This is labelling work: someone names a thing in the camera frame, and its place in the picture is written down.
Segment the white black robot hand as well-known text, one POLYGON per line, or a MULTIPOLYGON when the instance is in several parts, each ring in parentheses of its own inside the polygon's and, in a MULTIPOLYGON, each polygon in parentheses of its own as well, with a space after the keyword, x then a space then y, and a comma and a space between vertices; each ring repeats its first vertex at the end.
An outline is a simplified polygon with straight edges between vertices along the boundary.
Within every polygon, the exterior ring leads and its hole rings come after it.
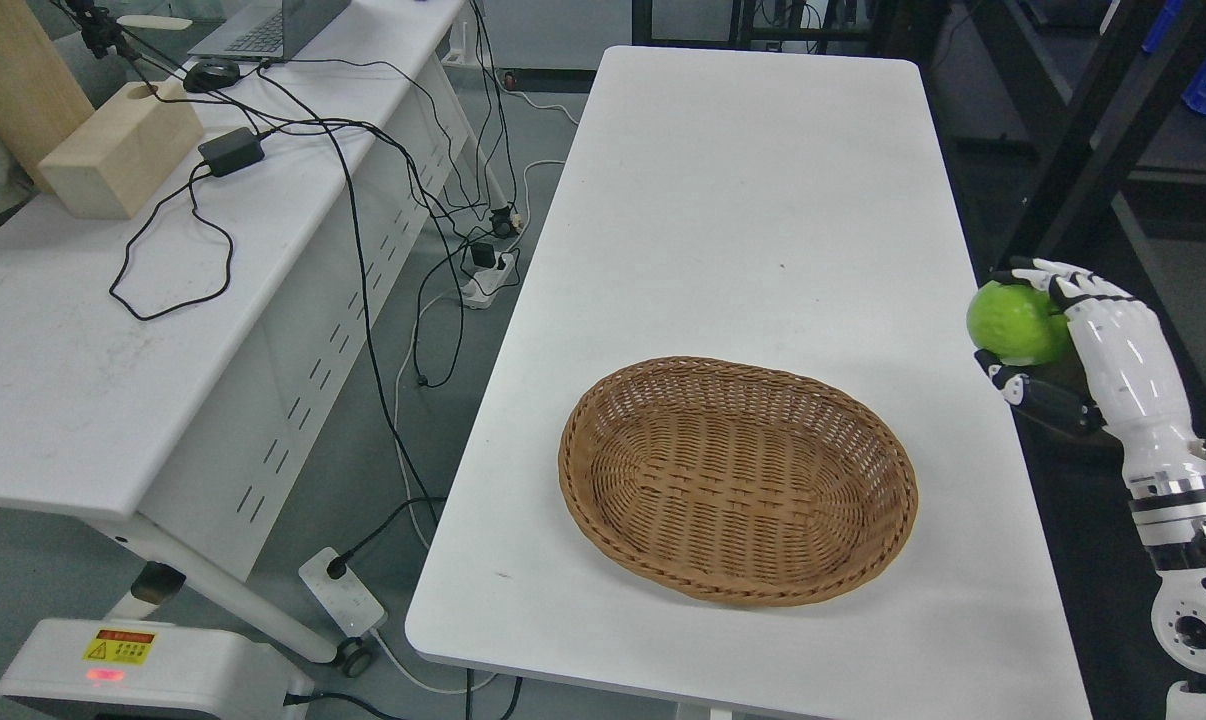
POLYGON ((993 281, 1046 292, 1064 311, 1103 429, 1122 443, 1135 473, 1206 473, 1204 441, 1193 431, 1182 374, 1155 311, 1082 267, 1041 258, 1011 264, 993 281))

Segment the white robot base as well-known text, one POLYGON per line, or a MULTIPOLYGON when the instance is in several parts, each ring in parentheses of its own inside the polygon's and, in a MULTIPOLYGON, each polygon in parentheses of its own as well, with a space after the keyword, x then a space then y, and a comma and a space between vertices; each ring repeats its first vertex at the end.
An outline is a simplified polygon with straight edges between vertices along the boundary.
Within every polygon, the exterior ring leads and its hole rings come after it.
POLYGON ((150 621, 43 619, 0 696, 55 719, 302 719, 312 679, 269 643, 150 621))

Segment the white robot forearm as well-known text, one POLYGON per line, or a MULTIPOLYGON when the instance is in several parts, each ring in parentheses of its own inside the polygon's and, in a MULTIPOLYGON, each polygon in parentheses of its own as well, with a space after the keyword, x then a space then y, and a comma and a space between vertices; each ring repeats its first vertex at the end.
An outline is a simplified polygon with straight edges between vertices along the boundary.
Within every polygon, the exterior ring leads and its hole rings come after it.
POLYGON ((1166 693, 1169 719, 1206 719, 1206 478, 1130 484, 1132 523, 1160 579, 1151 609, 1161 650, 1188 671, 1166 693))

